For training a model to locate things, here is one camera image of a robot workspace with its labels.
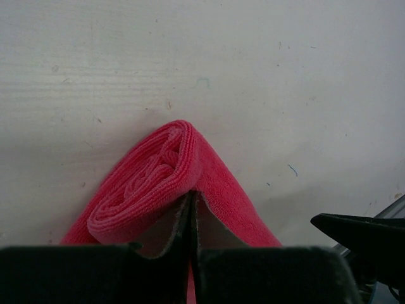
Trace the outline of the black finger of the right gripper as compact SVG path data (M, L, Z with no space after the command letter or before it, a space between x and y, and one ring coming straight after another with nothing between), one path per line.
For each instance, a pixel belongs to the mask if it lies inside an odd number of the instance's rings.
M311 223L376 267L377 280L404 284L404 219L321 213Z

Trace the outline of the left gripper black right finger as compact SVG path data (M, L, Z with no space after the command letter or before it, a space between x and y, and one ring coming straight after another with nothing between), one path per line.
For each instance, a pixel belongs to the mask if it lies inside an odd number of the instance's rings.
M347 263L319 247L254 248L191 201L192 271L198 303L359 303Z

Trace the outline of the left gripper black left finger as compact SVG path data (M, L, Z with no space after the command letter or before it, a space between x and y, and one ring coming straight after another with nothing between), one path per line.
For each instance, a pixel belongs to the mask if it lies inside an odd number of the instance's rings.
M1 250L2 303L185 303L191 195L125 244Z

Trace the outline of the red towel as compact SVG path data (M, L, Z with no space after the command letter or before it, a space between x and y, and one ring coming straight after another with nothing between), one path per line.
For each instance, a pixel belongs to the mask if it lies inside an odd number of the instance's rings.
M62 243L133 241L189 191L202 192L211 211L247 244L280 244L221 158L185 120L138 142L106 176Z

